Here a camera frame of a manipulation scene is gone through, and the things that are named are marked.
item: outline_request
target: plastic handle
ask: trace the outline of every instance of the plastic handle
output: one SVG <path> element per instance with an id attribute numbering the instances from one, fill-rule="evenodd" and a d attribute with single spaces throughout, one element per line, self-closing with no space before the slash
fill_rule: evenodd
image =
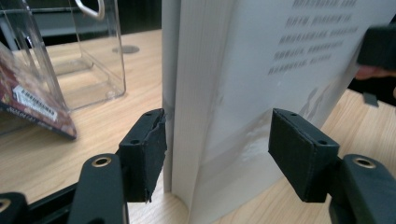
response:
<path id="1" fill-rule="evenodd" d="M 79 9 L 81 9 L 81 11 L 87 14 L 88 16 L 97 19 L 99 21 L 101 21 L 105 17 L 105 3 L 103 2 L 104 0 L 97 0 L 99 6 L 98 11 L 93 11 L 92 9 L 84 6 L 81 0 L 75 0 L 75 1 Z"/>

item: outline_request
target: black clamp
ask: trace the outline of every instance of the black clamp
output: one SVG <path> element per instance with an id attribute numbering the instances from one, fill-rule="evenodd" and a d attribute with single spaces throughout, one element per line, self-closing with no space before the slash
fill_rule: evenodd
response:
<path id="1" fill-rule="evenodd" d="M 274 109 L 269 153 L 306 203 L 329 193 L 332 223 L 396 223 L 396 180 L 380 162 L 337 157 L 339 145 L 301 116 Z"/>
<path id="2" fill-rule="evenodd" d="M 23 194 L 0 194 L 0 223 L 129 223 L 127 202 L 146 203 L 165 158 L 163 109 L 145 113 L 116 154 L 101 154 L 82 166 L 77 184 L 35 203 Z"/>

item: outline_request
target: wooden table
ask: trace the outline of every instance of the wooden table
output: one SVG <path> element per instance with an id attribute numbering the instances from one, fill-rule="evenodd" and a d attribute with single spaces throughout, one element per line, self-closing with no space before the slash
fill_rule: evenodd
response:
<path id="1" fill-rule="evenodd" d="M 119 99 L 72 113 L 79 137 L 70 141 L 39 127 L 0 138 L 0 192 L 20 191 L 29 203 L 78 181 L 81 166 L 100 153 L 114 153 L 138 118 L 162 105 L 161 31 L 122 37 L 140 51 L 125 54 L 127 92 Z M 396 111 L 365 105 L 346 91 L 323 132 L 341 145 L 340 156 L 358 153 L 381 161 L 396 175 Z M 159 179 L 153 202 L 130 203 L 131 223 L 185 223 L 188 210 Z M 328 202 L 302 203 L 285 178 L 216 223 L 330 223 Z"/>

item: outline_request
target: barcode label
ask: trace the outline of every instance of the barcode label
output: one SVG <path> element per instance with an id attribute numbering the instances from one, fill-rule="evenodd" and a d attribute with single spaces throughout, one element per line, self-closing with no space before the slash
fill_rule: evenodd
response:
<path id="1" fill-rule="evenodd" d="M 32 93 L 25 90 L 22 86 L 15 87 L 13 93 L 20 104 L 32 108 L 53 121 L 58 117 L 58 113 L 56 113 L 54 109 L 37 99 Z"/>

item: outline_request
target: transparent acrylic container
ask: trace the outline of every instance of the transparent acrylic container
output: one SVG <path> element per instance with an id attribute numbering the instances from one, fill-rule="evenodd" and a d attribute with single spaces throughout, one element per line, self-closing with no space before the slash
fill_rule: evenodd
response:
<path id="1" fill-rule="evenodd" d="M 47 8 L 29 6 L 36 3 L 0 0 L 0 16 L 7 21 L 20 49 L 15 53 L 49 92 L 69 111 L 122 96 L 125 75 L 117 0 L 97 0 L 93 7 L 84 6 L 80 0 L 51 1 Z M 51 13 L 71 14 L 77 43 L 46 48 L 34 15 L 48 16 L 49 24 L 55 26 L 61 23 L 52 19 Z"/>

